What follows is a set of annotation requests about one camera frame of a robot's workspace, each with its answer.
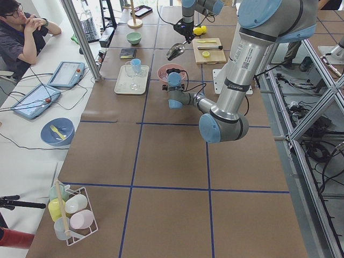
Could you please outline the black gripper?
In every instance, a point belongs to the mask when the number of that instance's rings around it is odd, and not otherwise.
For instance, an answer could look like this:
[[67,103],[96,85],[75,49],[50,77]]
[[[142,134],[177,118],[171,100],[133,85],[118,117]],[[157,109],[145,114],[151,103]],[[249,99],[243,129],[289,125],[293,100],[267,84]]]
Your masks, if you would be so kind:
[[[186,70],[179,70],[179,69],[176,69],[176,68],[167,69],[167,74],[170,75],[171,73],[178,73],[178,74],[180,74],[181,80],[184,80],[185,77],[186,77],[187,78],[187,87],[188,87],[188,85],[189,85],[189,75],[188,75]],[[167,89],[168,89],[167,83],[163,82],[162,90],[167,90]]]
[[180,35],[183,35],[185,37],[185,43],[190,44],[193,39],[195,38],[195,34],[193,32],[194,29],[194,23],[185,23],[185,22],[177,22],[173,25],[173,28],[176,32],[178,32]]

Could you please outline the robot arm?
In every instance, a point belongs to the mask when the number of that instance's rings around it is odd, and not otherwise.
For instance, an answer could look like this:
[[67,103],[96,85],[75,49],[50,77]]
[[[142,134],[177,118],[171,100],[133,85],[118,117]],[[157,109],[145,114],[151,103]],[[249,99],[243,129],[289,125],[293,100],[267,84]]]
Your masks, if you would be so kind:
[[202,111],[199,131],[206,142],[241,139],[248,132],[246,117],[238,112],[268,46],[307,39],[316,30],[318,1],[242,1],[238,10],[238,33],[231,57],[218,77],[223,86],[216,102],[203,94],[188,93],[177,72],[168,75],[171,109],[193,105]]
[[180,35],[185,37],[187,43],[195,38],[194,29],[194,14],[195,12],[207,16],[220,14],[224,2],[221,0],[184,0],[182,1],[182,18],[173,25],[173,28]]

